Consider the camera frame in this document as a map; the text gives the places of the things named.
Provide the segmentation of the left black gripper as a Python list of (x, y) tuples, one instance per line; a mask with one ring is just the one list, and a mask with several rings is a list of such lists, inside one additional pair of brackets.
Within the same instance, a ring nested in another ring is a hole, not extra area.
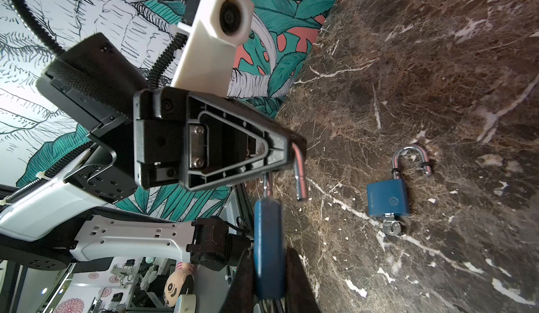
[(57, 56), (36, 87), (88, 130), (95, 147), (67, 182), (78, 187), (181, 182), (185, 91), (150, 86), (103, 34)]

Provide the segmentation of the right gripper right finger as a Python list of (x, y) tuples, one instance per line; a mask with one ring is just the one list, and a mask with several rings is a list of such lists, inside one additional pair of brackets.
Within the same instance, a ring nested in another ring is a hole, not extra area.
[(321, 313), (303, 263), (294, 248), (286, 250), (285, 312)]

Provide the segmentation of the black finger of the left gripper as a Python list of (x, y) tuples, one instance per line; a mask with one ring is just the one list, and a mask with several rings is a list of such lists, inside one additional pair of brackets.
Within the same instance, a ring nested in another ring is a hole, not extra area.
[(307, 140), (258, 110), (209, 93), (188, 94), (180, 183), (200, 191), (280, 171), (307, 157)]

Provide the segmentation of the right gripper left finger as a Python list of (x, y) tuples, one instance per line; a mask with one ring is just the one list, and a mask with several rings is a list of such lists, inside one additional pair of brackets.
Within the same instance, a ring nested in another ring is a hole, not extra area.
[(237, 273), (227, 292), (226, 299), (219, 313), (252, 313), (254, 307), (254, 272), (253, 251), (247, 249), (241, 255)]

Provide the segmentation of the blue padlock front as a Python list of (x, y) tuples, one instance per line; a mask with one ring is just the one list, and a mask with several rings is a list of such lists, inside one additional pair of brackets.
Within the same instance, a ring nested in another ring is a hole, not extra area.
[(286, 295), (284, 206), (274, 197), (272, 171), (263, 174), (263, 198), (255, 203), (255, 294), (263, 300)]

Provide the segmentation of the blue padlock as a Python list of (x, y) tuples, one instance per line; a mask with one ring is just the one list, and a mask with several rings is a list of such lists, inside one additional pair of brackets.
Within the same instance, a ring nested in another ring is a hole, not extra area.
[(284, 206), (274, 197), (272, 171), (263, 174), (263, 198), (255, 203), (255, 294), (263, 300), (286, 295)]
[(382, 230), (388, 236), (398, 237), (406, 233), (403, 218), (410, 215), (410, 206), (404, 176), (400, 168), (400, 157), (408, 151), (415, 151), (421, 158), (421, 169), (432, 175), (432, 163), (425, 148), (406, 145), (396, 150), (392, 156), (392, 179), (368, 184), (366, 187), (368, 212), (371, 218), (382, 221)]

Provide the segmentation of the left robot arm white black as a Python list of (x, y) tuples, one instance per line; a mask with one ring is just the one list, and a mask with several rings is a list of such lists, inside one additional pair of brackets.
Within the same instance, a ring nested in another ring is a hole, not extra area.
[(165, 87), (142, 77), (100, 33), (62, 49), (25, 0), (9, 1), (55, 55), (39, 91), (88, 129), (88, 143), (1, 213), (1, 237), (23, 253), (27, 266), (58, 269), (126, 252), (220, 270), (252, 247), (257, 275), (285, 270), (282, 208), (269, 192), (255, 208), (253, 241), (230, 234), (222, 220), (193, 220), (177, 230), (100, 217), (86, 221), (69, 246), (45, 244), (61, 225), (138, 188), (178, 184), (209, 191), (293, 166), (298, 199), (307, 197), (304, 139), (226, 98), (236, 48), (251, 29), (250, 0), (182, 0), (195, 14), (179, 25), (182, 55)]

